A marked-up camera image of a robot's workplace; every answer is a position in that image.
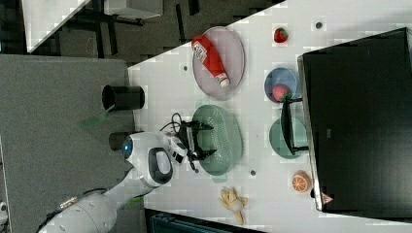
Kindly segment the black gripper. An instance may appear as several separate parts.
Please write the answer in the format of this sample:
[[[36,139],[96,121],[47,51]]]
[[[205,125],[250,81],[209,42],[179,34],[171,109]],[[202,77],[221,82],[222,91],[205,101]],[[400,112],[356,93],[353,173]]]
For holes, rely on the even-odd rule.
[[[214,154],[216,150],[197,150],[195,141],[195,131],[212,130],[213,127],[199,122],[197,120],[186,122],[182,121],[178,132],[178,138],[188,149],[188,156],[192,160],[204,160],[208,156]]]

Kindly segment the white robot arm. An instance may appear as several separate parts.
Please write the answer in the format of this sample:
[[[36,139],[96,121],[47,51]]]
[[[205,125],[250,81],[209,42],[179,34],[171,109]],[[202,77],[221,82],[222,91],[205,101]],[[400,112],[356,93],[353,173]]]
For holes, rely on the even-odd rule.
[[[138,132],[127,136],[121,151],[132,168],[124,179],[109,190],[95,188],[61,203],[36,233],[108,233],[117,222],[118,210],[168,183],[174,165],[214,153],[197,144],[197,133],[211,128],[197,120],[183,121],[177,133]]]

